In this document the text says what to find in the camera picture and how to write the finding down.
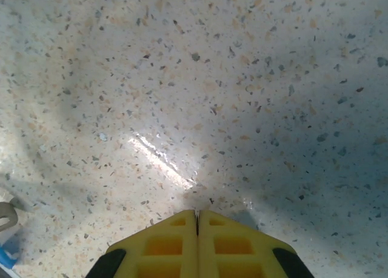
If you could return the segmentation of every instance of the dark speck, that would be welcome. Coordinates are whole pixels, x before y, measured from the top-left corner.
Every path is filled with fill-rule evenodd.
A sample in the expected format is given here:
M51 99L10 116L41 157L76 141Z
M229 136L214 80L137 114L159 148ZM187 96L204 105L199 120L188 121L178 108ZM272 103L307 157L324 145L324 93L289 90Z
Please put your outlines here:
M275 137L270 141L270 143L271 143L271 145L274 145L275 147L279 146L279 141Z
M359 48L353 49L353 50L349 51L349 54L354 54L354 53L356 53L358 50L359 50Z
M384 57L378 57L377 58L377 65L379 67L382 67L382 66L388 66L388 60Z
M229 56L228 58L234 58L236 56L236 53L232 50L231 46L229 46Z
M343 104L344 102L347 101L347 97L346 96L343 96L341 97L338 101L337 101L337 104Z
M192 54L192 59L195 61L195 62L198 62L199 59L201 59L200 55L198 55L198 53L194 53Z
M264 59L264 62L267 64L267 67L270 67L272 65L272 58L268 56Z
M295 92L295 89L294 89L293 85L290 84L290 86L289 86L289 96L293 95L294 92Z
M323 141L326 140L326 138L328 137L328 135L329 135L329 134L327 134L327 133L320 134L320 135L316 138L316 140L317 140L318 142L323 142Z
M342 149L340 149L340 151L338 151L338 154L342 157L345 156L346 155L346 147L343 147Z
M363 61L364 59L365 59L365 54L363 54L361 57L359 57L359 58L357 59L357 64L360 64L361 61Z

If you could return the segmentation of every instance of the yellow plastic object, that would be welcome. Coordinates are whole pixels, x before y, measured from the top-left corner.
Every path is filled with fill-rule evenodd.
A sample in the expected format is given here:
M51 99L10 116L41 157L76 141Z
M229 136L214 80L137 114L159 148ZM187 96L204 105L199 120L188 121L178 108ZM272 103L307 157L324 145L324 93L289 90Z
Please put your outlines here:
M110 246L86 278L313 276L288 244L209 210L185 210Z
M296 254L288 244L220 214L199 214L200 278L287 278L274 248Z
M109 247L126 250L115 278L197 278L196 216L182 211Z

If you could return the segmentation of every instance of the terrazzo floor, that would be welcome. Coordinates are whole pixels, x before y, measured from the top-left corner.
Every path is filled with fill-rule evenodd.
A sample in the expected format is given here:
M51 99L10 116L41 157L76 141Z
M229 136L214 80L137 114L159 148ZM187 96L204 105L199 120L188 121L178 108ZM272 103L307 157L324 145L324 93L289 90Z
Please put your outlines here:
M21 277L210 208L316 277L388 277L388 0L0 0Z

